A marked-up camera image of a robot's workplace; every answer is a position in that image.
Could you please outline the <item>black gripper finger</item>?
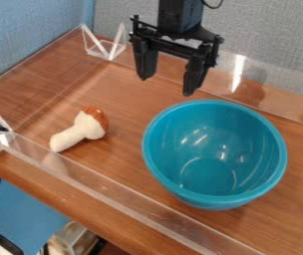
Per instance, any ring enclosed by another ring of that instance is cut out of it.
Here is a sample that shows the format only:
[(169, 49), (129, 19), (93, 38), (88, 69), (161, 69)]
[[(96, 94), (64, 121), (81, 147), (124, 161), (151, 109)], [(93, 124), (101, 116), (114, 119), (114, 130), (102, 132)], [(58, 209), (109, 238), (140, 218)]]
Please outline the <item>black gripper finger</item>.
[(209, 66), (200, 57), (192, 57), (183, 74), (183, 94), (188, 97), (200, 88)]
[(149, 46), (149, 41), (145, 39), (133, 40), (133, 52), (136, 69), (140, 79), (148, 79), (156, 71), (157, 50)]

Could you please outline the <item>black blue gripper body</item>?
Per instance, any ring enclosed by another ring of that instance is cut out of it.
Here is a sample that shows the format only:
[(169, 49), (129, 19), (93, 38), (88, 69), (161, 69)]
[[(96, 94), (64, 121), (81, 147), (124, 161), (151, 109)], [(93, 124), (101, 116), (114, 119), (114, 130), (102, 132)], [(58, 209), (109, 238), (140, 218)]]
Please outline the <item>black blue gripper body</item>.
[(152, 25), (134, 14), (130, 42), (145, 39), (159, 52), (189, 59), (197, 55), (209, 67), (216, 65), (219, 45), (223, 38), (201, 27), (203, 8), (216, 9), (204, 0), (159, 0), (156, 24)]

